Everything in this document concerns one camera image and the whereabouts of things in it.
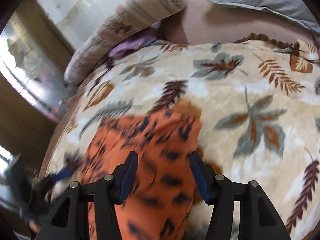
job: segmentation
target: brown ruffled edge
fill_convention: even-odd
[[[63,116],[62,120],[59,122],[59,124],[56,126],[53,135],[51,136],[50,143],[47,149],[47,152],[45,153],[44,159],[42,161],[41,169],[39,172],[39,177],[42,179],[46,176],[47,168],[49,165],[49,162],[52,158],[53,152],[56,148],[56,145],[63,134],[65,127],[67,126],[73,112],[75,111],[78,102],[80,98],[82,97],[86,85],[92,80],[94,77],[94,72],[91,72],[87,78],[84,80],[84,82],[79,86],[77,93],[69,99],[67,104],[67,111],[65,115]]]
[[[271,40],[268,36],[264,35],[264,34],[255,34],[255,33],[251,33],[248,37],[244,37],[241,40],[237,40],[234,43],[241,43],[241,42],[245,42],[248,40],[256,40],[256,41],[266,41],[280,49],[285,49],[289,46],[292,45],[292,43],[285,43],[282,41],[277,41],[277,40]]]

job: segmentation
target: purple cloth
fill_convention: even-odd
[[[131,52],[146,47],[157,39],[156,32],[156,29],[150,27],[139,31],[115,46],[108,56],[112,59],[121,59]]]

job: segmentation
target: leaf-patterned blanket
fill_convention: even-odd
[[[102,118],[146,114],[186,99],[202,110],[204,160],[232,181],[257,180],[291,238],[302,240],[320,219],[318,62],[316,48],[303,41],[286,49],[254,40],[140,49],[94,71],[47,173],[59,171],[66,155],[83,155]],[[52,196],[79,173],[57,184]],[[207,224],[211,213],[201,203],[189,220]]]

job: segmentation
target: orange garment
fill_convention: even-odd
[[[137,152],[133,191],[115,206],[123,240],[181,239],[196,189],[188,154],[197,149],[200,128],[198,118],[169,110],[102,120],[85,153],[81,183],[112,173]],[[93,203],[89,231],[97,239]]]

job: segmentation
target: metal screw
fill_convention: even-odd
[[[252,187],[257,187],[257,186],[259,186],[259,183],[258,183],[256,180],[250,181],[250,184],[251,184]]]
[[[78,187],[78,185],[79,185],[79,182],[77,182],[77,181],[73,181],[73,182],[70,183],[70,187],[71,188]]]
[[[107,174],[106,176],[104,176],[104,180],[112,180],[113,176],[112,174]]]
[[[224,176],[221,174],[216,175],[216,180],[224,180]]]

